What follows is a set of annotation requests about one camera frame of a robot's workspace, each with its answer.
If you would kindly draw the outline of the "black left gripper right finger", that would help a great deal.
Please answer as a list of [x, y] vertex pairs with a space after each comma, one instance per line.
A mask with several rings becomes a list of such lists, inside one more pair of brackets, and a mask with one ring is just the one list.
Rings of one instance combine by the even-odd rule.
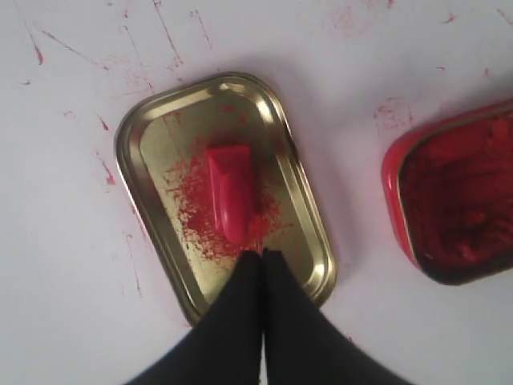
[[262, 262], [269, 384], [404, 384], [330, 323], [305, 294], [282, 252], [265, 249]]

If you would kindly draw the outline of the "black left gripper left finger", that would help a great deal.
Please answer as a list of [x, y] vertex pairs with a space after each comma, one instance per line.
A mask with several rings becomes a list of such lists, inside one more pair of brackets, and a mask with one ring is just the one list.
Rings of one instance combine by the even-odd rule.
[[130, 384], [258, 384], [261, 372], [261, 257], [244, 251], [202, 319]]

